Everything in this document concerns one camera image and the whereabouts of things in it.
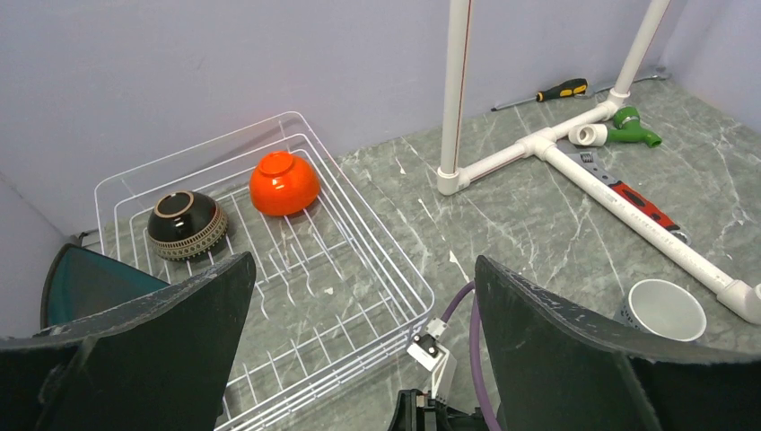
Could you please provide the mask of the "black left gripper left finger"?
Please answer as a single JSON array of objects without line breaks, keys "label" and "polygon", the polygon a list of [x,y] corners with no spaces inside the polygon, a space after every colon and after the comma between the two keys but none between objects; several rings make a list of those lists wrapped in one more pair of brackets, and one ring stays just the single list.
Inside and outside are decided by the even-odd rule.
[{"label": "black left gripper left finger", "polygon": [[108,310],[1,341],[4,430],[211,430],[257,268],[238,253]]}]

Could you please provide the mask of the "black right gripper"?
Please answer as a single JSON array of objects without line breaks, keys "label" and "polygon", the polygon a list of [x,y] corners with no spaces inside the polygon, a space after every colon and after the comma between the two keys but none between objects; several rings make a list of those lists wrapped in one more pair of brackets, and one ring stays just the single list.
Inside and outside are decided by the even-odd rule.
[{"label": "black right gripper", "polygon": [[488,429],[480,408],[466,413],[432,399],[427,392],[417,389],[398,392],[395,412],[389,431],[435,431]]}]

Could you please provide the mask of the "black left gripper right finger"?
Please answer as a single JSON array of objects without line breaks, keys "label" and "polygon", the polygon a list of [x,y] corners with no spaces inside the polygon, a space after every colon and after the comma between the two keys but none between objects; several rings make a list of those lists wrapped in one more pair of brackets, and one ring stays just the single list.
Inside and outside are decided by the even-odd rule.
[{"label": "black left gripper right finger", "polygon": [[475,288],[509,430],[757,430],[760,358],[650,335],[479,256]]}]

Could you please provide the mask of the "teal square plate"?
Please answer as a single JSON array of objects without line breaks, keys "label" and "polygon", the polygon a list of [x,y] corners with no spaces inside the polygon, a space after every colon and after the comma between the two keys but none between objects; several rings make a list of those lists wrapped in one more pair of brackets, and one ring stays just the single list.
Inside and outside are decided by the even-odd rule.
[{"label": "teal square plate", "polygon": [[123,262],[68,243],[48,270],[41,297],[40,327],[75,321],[167,285]]}]

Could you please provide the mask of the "grey blue-handled mug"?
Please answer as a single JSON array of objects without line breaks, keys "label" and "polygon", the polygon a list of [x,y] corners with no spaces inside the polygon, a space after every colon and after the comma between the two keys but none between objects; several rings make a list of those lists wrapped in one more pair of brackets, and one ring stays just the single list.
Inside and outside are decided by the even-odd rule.
[{"label": "grey blue-handled mug", "polygon": [[707,327],[704,308],[686,289],[661,279],[637,282],[612,319],[666,339],[695,342]]}]

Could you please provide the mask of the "brown patterned bowl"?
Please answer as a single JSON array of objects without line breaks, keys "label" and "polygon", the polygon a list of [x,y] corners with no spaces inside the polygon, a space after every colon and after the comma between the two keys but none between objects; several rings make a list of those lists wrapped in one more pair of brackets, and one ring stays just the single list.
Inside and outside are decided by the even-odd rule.
[{"label": "brown patterned bowl", "polygon": [[147,236],[161,259],[186,260],[210,251],[227,233],[229,218],[213,198],[195,191],[171,192],[149,215]]}]

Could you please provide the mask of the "orange plastic bowl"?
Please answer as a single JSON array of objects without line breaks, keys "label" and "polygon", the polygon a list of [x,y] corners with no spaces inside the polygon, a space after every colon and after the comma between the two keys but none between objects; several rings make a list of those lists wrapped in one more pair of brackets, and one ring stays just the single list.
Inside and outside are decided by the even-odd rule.
[{"label": "orange plastic bowl", "polygon": [[261,158],[249,179],[252,205],[267,216],[290,216],[311,205],[320,192],[318,175],[300,156],[275,151]]}]

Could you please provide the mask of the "green plastic faucet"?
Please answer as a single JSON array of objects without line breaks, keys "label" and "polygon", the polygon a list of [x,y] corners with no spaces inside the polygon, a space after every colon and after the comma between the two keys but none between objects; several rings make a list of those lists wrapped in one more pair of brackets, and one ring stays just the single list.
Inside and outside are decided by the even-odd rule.
[{"label": "green plastic faucet", "polygon": [[607,143],[644,143],[650,148],[662,143],[658,134],[642,126],[640,114],[634,106],[619,109],[613,115],[612,121],[614,127],[608,130]]}]

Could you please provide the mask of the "black yellow screwdriver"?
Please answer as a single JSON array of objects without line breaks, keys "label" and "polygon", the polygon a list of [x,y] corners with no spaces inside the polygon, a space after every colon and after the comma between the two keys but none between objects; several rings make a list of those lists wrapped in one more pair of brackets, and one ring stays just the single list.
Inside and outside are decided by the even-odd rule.
[{"label": "black yellow screwdriver", "polygon": [[573,78],[559,83],[549,89],[538,91],[535,96],[528,99],[507,102],[494,106],[491,111],[496,112],[499,110],[506,110],[508,108],[518,106],[528,102],[546,102],[557,99],[583,96],[586,94],[589,88],[589,82],[585,78]]}]

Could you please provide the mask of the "white PVC pipe frame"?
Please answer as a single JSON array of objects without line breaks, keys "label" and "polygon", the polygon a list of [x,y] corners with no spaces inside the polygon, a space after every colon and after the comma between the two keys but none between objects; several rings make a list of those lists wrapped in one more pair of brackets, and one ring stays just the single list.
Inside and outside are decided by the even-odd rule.
[{"label": "white PVC pipe frame", "polygon": [[468,45],[473,4],[452,1],[449,10],[447,62],[441,141],[441,161],[437,170],[437,189],[453,195],[467,188],[474,180],[513,163],[520,158],[536,156],[560,171],[568,180],[588,193],[610,213],[642,236],[679,267],[713,292],[719,303],[743,320],[760,322],[760,288],[736,279],[712,264],[690,246],[638,210],[634,204],[596,179],[575,163],[558,147],[557,141],[574,136],[595,122],[611,119],[630,95],[634,75],[654,39],[669,7],[667,1],[650,2],[633,44],[608,97],[593,109],[558,125],[530,133],[514,144],[466,167],[459,167],[460,130],[466,89]]}]

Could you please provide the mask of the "red-handled adjustable wrench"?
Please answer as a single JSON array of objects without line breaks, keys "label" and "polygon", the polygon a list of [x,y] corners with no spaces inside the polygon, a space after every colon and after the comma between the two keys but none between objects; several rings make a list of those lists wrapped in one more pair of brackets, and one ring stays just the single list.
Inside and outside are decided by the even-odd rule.
[{"label": "red-handled adjustable wrench", "polygon": [[656,207],[650,200],[638,193],[632,187],[622,182],[597,164],[597,155],[592,150],[564,150],[564,153],[577,164],[591,173],[596,179],[613,189],[620,197],[637,207],[658,225],[680,239],[685,245],[691,244],[689,234],[668,215]]}]

